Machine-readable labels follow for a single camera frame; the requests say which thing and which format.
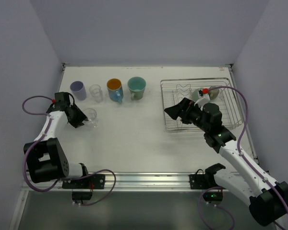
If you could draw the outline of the small mint green cup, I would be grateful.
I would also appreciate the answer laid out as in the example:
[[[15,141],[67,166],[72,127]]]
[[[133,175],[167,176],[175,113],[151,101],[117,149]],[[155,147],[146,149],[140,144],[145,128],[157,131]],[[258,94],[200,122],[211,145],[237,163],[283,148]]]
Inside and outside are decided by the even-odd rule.
[[[197,100],[199,100],[199,99],[202,98],[202,96],[201,96],[201,94],[200,94],[200,91],[201,91],[202,89],[203,89],[203,88],[197,88],[196,90],[193,91],[191,98],[192,98],[192,100],[193,100],[194,102],[196,102]]]

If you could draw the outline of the clear plastic cup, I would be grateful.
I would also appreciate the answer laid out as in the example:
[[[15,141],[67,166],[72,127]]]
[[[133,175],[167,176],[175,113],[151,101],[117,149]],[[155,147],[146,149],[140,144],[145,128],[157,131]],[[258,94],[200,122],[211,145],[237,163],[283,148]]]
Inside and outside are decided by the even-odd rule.
[[[103,101],[103,92],[98,84],[94,84],[89,88],[89,92],[96,103]]]
[[[89,127],[96,127],[98,124],[97,112],[93,108],[86,108],[83,110],[83,113],[86,116],[86,119],[83,123]]]

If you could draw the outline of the blue cup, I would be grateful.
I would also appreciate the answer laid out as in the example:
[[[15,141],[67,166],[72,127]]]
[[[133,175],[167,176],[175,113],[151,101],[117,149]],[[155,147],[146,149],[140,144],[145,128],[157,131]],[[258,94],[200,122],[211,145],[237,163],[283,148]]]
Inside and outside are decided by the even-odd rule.
[[[119,79],[108,80],[107,89],[108,89],[109,97],[112,101],[122,103],[123,89],[122,89],[122,83]]]

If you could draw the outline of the beige cup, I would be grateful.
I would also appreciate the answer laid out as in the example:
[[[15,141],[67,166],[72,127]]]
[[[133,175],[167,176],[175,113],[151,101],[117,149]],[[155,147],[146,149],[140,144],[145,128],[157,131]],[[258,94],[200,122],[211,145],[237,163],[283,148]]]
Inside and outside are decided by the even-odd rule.
[[[210,87],[208,89],[208,95],[209,95],[210,100],[216,99],[219,95],[219,89],[214,89],[214,86]]]

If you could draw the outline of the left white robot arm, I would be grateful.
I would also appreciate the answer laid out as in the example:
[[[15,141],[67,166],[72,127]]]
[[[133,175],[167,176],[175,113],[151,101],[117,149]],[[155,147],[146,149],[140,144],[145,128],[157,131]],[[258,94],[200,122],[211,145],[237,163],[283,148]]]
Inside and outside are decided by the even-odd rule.
[[[24,174],[29,172],[35,184],[66,178],[70,174],[70,164],[59,136],[65,126],[80,128],[88,118],[68,92],[55,93],[48,110],[36,115],[44,115],[46,122],[34,141],[24,145]]]

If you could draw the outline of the large green cup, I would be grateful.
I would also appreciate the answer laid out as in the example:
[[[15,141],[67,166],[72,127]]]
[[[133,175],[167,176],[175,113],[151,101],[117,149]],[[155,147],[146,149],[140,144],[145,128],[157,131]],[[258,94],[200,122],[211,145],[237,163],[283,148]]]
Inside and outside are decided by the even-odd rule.
[[[141,77],[132,77],[128,80],[128,88],[131,93],[131,100],[140,100],[144,96],[146,81]]]

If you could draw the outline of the purple plastic cup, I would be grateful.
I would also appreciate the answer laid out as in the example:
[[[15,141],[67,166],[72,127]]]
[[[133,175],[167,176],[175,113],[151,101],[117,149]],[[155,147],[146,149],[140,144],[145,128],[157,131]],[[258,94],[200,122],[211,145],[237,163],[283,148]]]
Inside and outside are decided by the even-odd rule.
[[[80,101],[83,101],[87,98],[85,86],[82,81],[74,81],[70,85],[70,90],[72,91],[74,96]]]

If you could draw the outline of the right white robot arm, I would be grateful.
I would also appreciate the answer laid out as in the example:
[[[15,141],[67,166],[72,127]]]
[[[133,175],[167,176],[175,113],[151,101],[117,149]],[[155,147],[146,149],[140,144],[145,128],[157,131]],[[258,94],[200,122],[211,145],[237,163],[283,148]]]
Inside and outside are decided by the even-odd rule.
[[[222,124],[219,106],[206,103],[200,107],[183,98],[177,105],[165,108],[173,120],[193,124],[204,132],[207,145],[226,159],[239,173],[231,175],[224,166],[211,172],[216,185],[229,190],[249,208],[261,226],[267,226],[288,215],[288,184],[278,182],[266,173],[238,144],[236,137]]]

